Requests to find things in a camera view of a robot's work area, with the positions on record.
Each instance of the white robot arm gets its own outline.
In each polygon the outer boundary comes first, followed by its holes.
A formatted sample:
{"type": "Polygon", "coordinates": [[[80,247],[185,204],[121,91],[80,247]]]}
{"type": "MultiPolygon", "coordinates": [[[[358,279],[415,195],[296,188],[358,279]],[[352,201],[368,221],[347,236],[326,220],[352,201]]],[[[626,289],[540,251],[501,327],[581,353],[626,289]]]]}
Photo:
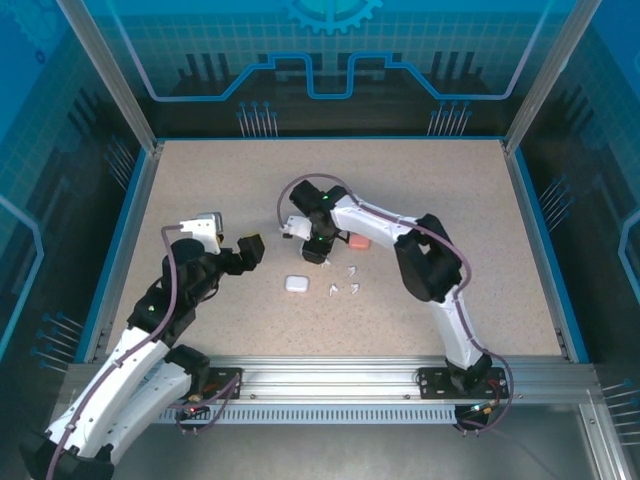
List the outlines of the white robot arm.
{"type": "MultiPolygon", "coordinates": [[[[461,281],[461,262],[446,247],[412,228],[420,225],[449,241],[436,217],[397,215],[353,198],[341,186],[325,193],[307,180],[293,188],[289,199],[305,216],[289,217],[281,231],[287,238],[304,240],[302,255],[309,262],[323,263],[334,241],[344,240],[342,232],[363,235],[395,250],[405,287],[427,302],[438,323],[454,385],[468,391],[482,380],[491,367],[491,358],[471,342],[453,298],[454,287],[461,281]],[[426,246],[429,250],[423,253],[420,247],[426,246]]],[[[461,294],[457,301],[464,318],[469,319],[461,294]]],[[[470,322],[467,325],[474,337],[470,322]]]]}
{"type": "MultiPolygon", "coordinates": [[[[262,261],[264,244],[259,235],[253,235],[238,241],[239,253],[220,248],[222,218],[217,213],[199,215],[181,225],[193,238],[171,245],[177,277],[175,307],[169,307],[172,272],[165,257],[162,277],[136,303],[128,328],[89,385],[44,434],[32,432],[21,443],[20,453],[34,480],[109,480],[126,449],[161,412],[181,398],[202,396],[209,379],[209,357],[174,344],[195,320],[198,304],[217,293],[224,274],[255,269],[262,261]],[[166,315],[170,316],[165,325],[166,315]],[[159,335],[148,340],[159,328],[159,335]],[[158,362],[158,371],[141,385],[158,362]],[[54,451],[59,447],[58,457],[54,451]],[[53,477],[47,475],[50,465],[53,477]]],[[[235,385],[229,380],[228,390],[233,391],[235,385]]]]}

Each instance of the blue wall panel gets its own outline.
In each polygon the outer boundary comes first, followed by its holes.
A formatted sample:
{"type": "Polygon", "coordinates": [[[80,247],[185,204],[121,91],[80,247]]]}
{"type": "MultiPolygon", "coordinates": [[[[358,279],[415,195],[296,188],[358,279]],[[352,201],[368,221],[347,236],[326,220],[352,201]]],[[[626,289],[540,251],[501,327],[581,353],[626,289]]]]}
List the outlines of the blue wall panel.
{"type": "Polygon", "coordinates": [[[640,381],[639,19],[638,2],[603,1],[522,143],[605,385],[640,381]]]}
{"type": "Polygon", "coordinates": [[[163,137],[502,135],[572,6],[89,3],[163,137]]]}
{"type": "Polygon", "coordinates": [[[13,479],[77,348],[140,148],[54,1],[0,0],[0,40],[0,476],[13,479]]]}

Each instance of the table surface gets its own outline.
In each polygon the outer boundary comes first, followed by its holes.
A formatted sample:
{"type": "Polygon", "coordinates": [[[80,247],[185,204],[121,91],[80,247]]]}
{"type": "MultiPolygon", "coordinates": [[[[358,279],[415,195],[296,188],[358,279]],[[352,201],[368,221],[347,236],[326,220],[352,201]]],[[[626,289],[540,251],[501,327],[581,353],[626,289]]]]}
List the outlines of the table surface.
{"type": "MultiPolygon", "coordinates": [[[[480,340],[508,355],[558,355],[549,309],[499,142],[493,140],[168,141],[114,319],[113,349],[135,302],[160,276],[160,228],[221,211],[225,246],[260,232],[264,260],[225,276],[180,338],[211,355],[442,355],[429,308],[402,285],[395,254],[336,244],[331,265],[303,261],[300,241],[278,231],[282,188],[309,172],[341,177],[387,210],[440,218],[469,258],[465,300],[480,340]],[[348,267],[357,266],[349,278],[348,267]],[[305,294],[286,292],[287,275],[305,275],[305,294]],[[350,284],[359,283],[352,295],[350,284]],[[329,287],[340,290],[329,297],[329,287]]],[[[331,182],[318,180],[322,189],[331,182]]],[[[296,212],[288,201],[283,215],[296,212]]],[[[172,240],[182,234],[172,234],[172,240]]]]}

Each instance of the pink block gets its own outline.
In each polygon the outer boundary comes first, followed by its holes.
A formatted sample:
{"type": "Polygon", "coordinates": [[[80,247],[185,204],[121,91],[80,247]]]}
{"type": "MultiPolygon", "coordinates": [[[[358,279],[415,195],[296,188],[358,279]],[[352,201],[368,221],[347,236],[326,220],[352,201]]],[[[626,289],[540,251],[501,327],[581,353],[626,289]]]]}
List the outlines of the pink block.
{"type": "Polygon", "coordinates": [[[362,235],[352,233],[349,236],[349,247],[355,250],[367,250],[371,246],[371,240],[362,235]]]}

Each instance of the black mounting plate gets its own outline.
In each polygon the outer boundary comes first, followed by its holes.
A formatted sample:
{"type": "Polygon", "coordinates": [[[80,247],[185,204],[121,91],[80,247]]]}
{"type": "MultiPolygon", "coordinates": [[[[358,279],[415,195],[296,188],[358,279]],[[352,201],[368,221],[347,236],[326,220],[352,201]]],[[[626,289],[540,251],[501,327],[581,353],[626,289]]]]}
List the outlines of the black mounting plate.
{"type": "Polygon", "coordinates": [[[240,398],[240,385],[242,383],[242,369],[241,368],[216,368],[209,367],[209,376],[207,377],[207,383],[204,387],[204,395],[203,398],[208,400],[213,397],[216,393],[220,392],[227,384],[238,375],[240,377],[240,381],[236,385],[236,388],[233,390],[233,395],[231,395],[231,400],[237,400],[240,398]]]}
{"type": "Polygon", "coordinates": [[[495,400],[496,391],[489,383],[495,380],[500,399],[509,398],[509,387],[504,368],[491,367],[482,383],[476,385],[468,394],[460,393],[451,383],[451,373],[446,367],[420,368],[416,381],[420,387],[422,400],[495,400]]]}

